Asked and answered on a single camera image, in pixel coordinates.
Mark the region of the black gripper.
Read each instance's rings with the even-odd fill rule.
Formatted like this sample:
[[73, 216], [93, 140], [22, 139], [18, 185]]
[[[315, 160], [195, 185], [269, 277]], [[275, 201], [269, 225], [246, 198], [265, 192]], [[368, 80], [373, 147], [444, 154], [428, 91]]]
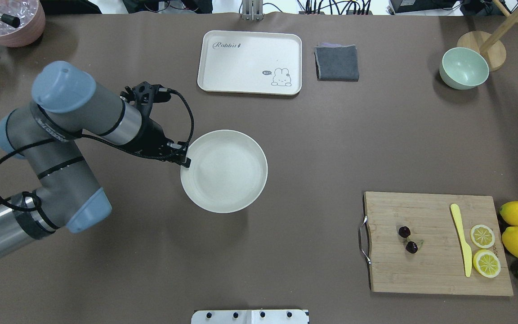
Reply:
[[152, 119], [145, 119], [140, 129], [141, 133], [136, 138], [136, 153], [143, 156], [160, 158], [163, 161], [179, 163], [182, 167], [189, 168], [191, 159], [182, 157], [182, 146], [166, 137], [158, 123]]

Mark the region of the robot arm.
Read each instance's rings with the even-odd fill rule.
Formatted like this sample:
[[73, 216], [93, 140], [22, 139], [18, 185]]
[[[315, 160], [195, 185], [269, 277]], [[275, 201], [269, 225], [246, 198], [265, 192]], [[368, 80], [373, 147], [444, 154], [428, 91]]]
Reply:
[[9, 158], [29, 162], [41, 186], [0, 195], [0, 258], [65, 227], [72, 233], [103, 221], [112, 211], [76, 145], [89, 138], [133, 156], [189, 167], [191, 137], [167, 138], [150, 118], [152, 106], [180, 93], [142, 82], [117, 95], [66, 61], [43, 68], [31, 101], [0, 121], [0, 147]]

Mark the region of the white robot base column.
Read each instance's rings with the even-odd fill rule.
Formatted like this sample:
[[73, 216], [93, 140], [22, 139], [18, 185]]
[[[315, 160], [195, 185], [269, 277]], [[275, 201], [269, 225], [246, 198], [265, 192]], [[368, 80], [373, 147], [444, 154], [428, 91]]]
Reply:
[[195, 311], [192, 324], [309, 324], [308, 310], [200, 310]]

